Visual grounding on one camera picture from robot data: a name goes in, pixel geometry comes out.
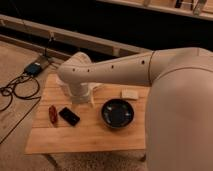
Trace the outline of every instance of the black object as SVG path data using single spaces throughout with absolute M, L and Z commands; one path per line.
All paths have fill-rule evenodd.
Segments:
M 38 63 L 31 63 L 24 69 L 24 73 L 33 77 L 37 76 L 41 71 L 41 65 Z
M 72 126 L 75 126 L 80 121 L 80 118 L 67 107 L 63 108 L 59 115 Z
M 132 106 L 121 99 L 111 99 L 102 107 L 102 118 L 112 128 L 128 125 L 134 117 Z

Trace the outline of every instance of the black phone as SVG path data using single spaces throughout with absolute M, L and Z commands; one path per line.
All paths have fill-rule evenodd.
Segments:
M 72 126 L 75 126 L 80 121 L 80 118 L 67 107 L 63 108 L 59 115 Z

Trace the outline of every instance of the wall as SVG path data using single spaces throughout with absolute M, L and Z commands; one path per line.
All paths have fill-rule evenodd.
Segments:
M 20 17 L 8 0 L 0 13 Z M 213 50 L 213 22 L 94 0 L 14 0 L 24 19 L 148 49 Z

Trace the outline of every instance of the table leg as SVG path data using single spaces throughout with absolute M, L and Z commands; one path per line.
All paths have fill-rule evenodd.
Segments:
M 140 159 L 141 162 L 145 162 L 146 161 L 146 154 L 144 154 L 144 156 Z
M 59 168 L 58 163 L 50 154 L 42 154 L 55 168 Z

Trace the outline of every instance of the black bowl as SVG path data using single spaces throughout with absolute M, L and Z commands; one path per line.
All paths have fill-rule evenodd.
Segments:
M 102 118 L 111 128 L 122 128 L 134 117 L 132 106 L 122 99 L 111 99 L 102 107 Z

